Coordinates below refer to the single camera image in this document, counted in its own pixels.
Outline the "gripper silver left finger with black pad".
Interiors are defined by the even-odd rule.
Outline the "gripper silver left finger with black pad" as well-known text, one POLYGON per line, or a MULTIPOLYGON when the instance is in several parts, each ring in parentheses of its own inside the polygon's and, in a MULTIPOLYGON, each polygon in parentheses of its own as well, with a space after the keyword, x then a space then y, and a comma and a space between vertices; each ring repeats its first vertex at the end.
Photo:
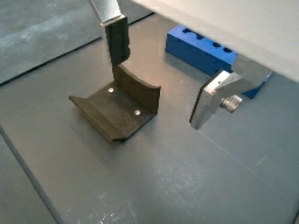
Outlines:
POLYGON ((118 0, 88 0, 91 9, 99 20, 111 65, 115 67, 130 58, 128 20, 122 14, 118 0))

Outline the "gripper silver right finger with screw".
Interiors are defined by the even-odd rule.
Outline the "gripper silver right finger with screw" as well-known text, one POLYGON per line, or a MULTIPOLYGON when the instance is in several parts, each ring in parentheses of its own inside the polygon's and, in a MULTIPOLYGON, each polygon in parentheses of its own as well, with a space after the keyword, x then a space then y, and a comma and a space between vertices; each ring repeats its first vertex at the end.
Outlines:
POLYGON ((219 108, 232 113, 242 103, 238 94, 258 88, 272 73, 270 68, 242 55, 236 57, 231 70, 231 73, 219 71, 200 87, 190 118, 196 130, 219 108))

